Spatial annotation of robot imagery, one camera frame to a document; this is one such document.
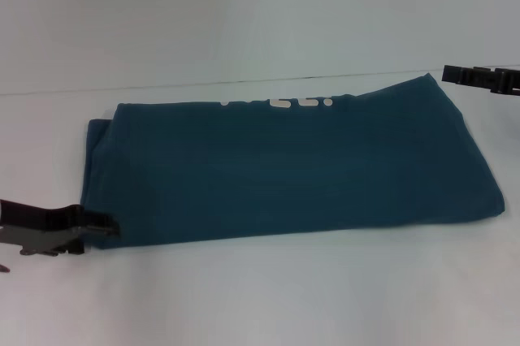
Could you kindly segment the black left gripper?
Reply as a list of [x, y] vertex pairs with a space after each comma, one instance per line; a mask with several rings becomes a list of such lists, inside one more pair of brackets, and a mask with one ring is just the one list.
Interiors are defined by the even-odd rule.
[[1, 242], [20, 247], [23, 256], [82, 255], [85, 244], [80, 235], [120, 236], [119, 224], [100, 212], [83, 212], [80, 205], [44, 209], [12, 201], [1, 201]]

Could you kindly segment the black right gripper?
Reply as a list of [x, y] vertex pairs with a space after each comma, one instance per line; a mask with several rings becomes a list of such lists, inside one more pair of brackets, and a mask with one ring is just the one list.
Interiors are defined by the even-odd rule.
[[520, 71], [485, 67], [456, 67], [445, 65], [443, 82], [486, 89], [495, 94], [519, 96]]

